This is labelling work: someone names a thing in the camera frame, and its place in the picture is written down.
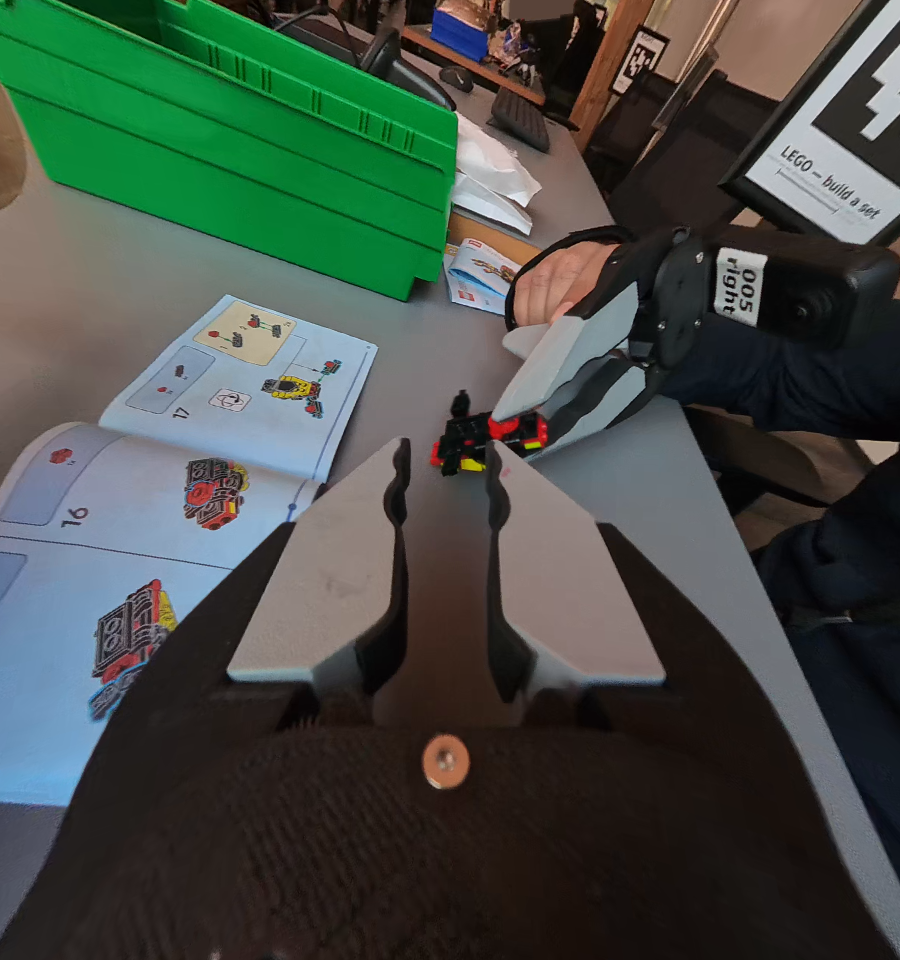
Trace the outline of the wooden post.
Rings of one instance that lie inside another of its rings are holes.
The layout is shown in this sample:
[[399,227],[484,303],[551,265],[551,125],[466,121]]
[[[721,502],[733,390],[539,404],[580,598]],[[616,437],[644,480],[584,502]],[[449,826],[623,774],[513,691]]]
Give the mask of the wooden post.
[[612,95],[616,72],[623,63],[636,30],[648,18],[654,1],[617,2],[603,34],[600,47],[576,96],[571,132],[576,149],[583,154],[588,142],[604,116]]

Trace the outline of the green plastic bin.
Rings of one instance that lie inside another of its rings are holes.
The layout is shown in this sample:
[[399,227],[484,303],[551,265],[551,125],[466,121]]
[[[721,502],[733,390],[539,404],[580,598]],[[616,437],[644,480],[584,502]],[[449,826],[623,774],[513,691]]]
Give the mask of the green plastic bin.
[[214,2],[0,2],[47,177],[406,301],[443,268],[456,112]]

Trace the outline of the small black white tag sign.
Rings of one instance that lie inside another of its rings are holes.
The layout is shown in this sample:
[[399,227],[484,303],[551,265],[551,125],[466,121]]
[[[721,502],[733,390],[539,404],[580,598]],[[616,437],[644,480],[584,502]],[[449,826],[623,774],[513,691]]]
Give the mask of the small black white tag sign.
[[642,73],[653,73],[670,44],[670,38],[647,26],[639,26],[626,47],[614,75],[610,92],[622,96]]

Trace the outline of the white paper bag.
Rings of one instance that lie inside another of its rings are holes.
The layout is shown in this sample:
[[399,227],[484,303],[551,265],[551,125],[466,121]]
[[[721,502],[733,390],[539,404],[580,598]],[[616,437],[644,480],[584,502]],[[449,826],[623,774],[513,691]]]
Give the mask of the white paper bag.
[[527,209],[541,184],[513,150],[480,126],[462,114],[456,114],[456,123],[452,206],[529,236],[533,220]]

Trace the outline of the black office chair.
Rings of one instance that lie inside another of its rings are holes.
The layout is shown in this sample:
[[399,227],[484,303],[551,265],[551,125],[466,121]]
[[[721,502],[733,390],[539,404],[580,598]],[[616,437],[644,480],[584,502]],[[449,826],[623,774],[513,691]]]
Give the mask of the black office chair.
[[685,406],[683,413],[734,518],[767,496],[822,510],[876,466],[855,440],[769,433],[744,417],[699,405]]

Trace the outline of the framed black white sign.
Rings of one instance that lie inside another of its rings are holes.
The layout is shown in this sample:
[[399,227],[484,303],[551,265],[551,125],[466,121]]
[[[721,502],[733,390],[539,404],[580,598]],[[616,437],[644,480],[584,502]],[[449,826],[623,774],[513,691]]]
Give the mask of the framed black white sign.
[[900,1],[854,10],[720,187],[782,230],[900,238]]

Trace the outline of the black keyboard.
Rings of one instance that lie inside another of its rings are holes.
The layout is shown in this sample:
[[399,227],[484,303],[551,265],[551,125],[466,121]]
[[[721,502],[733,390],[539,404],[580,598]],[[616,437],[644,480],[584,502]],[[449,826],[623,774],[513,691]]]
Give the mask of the black keyboard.
[[540,153],[550,152],[551,141],[543,113],[513,90],[499,88],[487,123]]

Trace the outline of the lego instruction booklet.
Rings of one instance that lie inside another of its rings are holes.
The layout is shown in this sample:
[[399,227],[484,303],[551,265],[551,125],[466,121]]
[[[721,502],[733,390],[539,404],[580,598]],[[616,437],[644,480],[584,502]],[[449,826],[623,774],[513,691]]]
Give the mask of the lego instruction booklet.
[[180,621],[327,480],[378,347],[232,295],[0,486],[0,805],[66,807]]

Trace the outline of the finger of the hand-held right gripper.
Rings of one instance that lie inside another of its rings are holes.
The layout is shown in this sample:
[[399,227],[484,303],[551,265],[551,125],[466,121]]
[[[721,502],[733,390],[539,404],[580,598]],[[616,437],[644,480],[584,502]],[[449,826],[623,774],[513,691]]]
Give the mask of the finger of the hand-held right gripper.
[[522,365],[498,399],[492,419],[502,423],[540,407],[590,361],[627,342],[638,308],[638,285],[631,282],[590,318],[564,314],[550,324],[508,331],[502,347]]
[[627,419],[649,402],[664,379],[658,366],[636,364],[624,352],[587,360],[536,405],[547,439],[528,450],[528,459],[549,456]]

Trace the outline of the person's right forearm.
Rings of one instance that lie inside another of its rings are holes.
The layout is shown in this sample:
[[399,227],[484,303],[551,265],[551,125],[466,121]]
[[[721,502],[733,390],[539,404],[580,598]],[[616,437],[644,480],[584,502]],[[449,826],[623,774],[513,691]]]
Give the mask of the person's right forearm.
[[661,393],[767,431],[900,443],[900,300],[884,318],[873,336],[836,350],[708,318]]

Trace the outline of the red yellow black lego model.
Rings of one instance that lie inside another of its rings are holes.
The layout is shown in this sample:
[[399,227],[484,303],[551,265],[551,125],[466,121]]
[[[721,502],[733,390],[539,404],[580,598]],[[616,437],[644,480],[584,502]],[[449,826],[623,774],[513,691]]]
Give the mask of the red yellow black lego model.
[[490,413],[471,414],[468,409],[454,405],[443,433],[432,446],[430,464],[443,476],[481,473],[487,469],[487,453],[492,441],[525,460],[548,445],[548,424],[543,416],[534,412],[497,422]]

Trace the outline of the person's right hand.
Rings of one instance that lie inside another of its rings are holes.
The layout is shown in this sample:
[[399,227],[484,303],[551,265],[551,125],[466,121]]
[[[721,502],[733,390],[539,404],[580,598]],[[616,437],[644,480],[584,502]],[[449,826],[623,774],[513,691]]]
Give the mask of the person's right hand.
[[550,252],[516,279],[512,316],[517,327],[550,325],[592,291],[616,244],[579,242]]

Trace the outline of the small folded leaflet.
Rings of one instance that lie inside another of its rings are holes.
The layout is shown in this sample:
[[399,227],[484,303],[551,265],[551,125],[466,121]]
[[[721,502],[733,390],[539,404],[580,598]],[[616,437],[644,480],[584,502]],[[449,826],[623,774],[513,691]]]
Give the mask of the small folded leaflet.
[[443,268],[452,305],[500,317],[521,269],[487,243],[472,238],[445,245]]

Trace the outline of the brown cardboard box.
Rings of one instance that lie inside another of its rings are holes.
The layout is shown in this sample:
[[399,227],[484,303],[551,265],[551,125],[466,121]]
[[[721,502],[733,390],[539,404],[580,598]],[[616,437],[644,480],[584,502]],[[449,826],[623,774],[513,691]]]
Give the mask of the brown cardboard box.
[[455,207],[449,216],[446,243],[458,247],[467,239],[492,248],[520,267],[540,253],[540,248],[529,243],[523,236]]

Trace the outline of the blue plastic box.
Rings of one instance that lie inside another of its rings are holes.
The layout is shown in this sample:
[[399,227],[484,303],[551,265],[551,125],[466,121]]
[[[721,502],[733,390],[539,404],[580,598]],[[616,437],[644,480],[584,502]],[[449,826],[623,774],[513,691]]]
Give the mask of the blue plastic box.
[[464,6],[437,6],[432,13],[431,39],[478,63],[489,54],[488,18]]

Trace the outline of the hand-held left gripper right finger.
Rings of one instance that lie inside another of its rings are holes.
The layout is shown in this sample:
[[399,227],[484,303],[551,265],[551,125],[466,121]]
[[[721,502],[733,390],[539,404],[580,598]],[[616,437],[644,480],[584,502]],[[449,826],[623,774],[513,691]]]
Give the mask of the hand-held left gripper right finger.
[[502,701],[666,679],[594,517],[499,440],[486,449],[487,657]]

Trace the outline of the black mesh chair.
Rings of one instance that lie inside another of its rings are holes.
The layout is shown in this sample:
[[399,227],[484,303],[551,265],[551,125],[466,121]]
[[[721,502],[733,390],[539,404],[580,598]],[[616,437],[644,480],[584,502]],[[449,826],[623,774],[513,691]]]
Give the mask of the black mesh chair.
[[780,102],[712,71],[649,146],[677,85],[652,71],[633,81],[583,151],[609,217],[637,236],[665,226],[719,231],[744,210],[720,182]]

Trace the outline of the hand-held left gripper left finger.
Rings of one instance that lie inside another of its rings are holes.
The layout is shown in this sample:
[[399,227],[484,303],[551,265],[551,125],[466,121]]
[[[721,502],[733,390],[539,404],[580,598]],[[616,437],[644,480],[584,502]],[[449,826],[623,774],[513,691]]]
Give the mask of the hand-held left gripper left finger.
[[232,682],[374,694],[394,677],[407,649],[410,473],[410,440],[393,438],[302,513],[228,664]]

